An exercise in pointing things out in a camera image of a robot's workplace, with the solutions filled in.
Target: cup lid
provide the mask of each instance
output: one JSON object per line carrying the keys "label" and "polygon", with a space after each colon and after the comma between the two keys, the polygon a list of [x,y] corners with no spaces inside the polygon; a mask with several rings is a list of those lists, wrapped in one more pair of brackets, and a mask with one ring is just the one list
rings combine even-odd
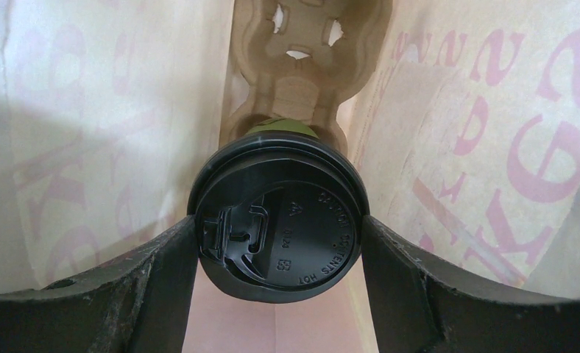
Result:
{"label": "cup lid", "polygon": [[225,293],[296,302],[335,285],[360,253],[365,188],[317,139],[257,132],[220,149],[188,202],[201,264]]}

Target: hole in cardboard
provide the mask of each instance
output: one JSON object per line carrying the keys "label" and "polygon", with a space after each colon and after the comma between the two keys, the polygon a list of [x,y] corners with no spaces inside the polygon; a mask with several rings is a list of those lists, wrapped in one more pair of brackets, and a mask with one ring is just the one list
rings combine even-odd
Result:
{"label": "hole in cardboard", "polygon": [[342,38],[344,32],[342,31],[342,25],[335,20],[333,25],[331,25],[331,31],[329,31],[329,46],[333,46],[338,39]]}
{"label": "hole in cardboard", "polygon": [[288,50],[286,51],[287,55],[290,55],[291,57],[293,57],[296,60],[301,60],[304,59],[306,57],[310,57],[311,55],[308,53],[305,53],[303,51],[299,51],[299,50]]}
{"label": "hole in cardboard", "polygon": [[272,17],[272,21],[275,24],[275,29],[272,30],[273,33],[279,33],[279,29],[283,24],[283,8],[281,5],[277,4],[277,11],[275,11],[275,15]]}
{"label": "hole in cardboard", "polygon": [[74,284],[76,284],[76,281],[74,279],[65,278],[48,285],[47,287],[44,288],[44,290],[66,288]]}

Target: black plastic lid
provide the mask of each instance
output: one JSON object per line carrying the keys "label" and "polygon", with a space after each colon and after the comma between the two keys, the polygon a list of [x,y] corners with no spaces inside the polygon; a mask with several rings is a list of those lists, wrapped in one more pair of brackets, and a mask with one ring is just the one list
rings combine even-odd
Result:
{"label": "black plastic lid", "polygon": [[335,285],[359,256],[368,212],[348,160],[293,132],[259,132],[220,149],[188,202],[212,282],[231,296],[271,303]]}

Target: pink surface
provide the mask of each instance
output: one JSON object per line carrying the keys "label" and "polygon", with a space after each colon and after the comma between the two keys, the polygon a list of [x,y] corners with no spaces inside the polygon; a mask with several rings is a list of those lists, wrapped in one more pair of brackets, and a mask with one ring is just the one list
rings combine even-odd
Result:
{"label": "pink surface", "polygon": [[198,268],[182,352],[362,352],[345,282],[293,304],[231,298]]}

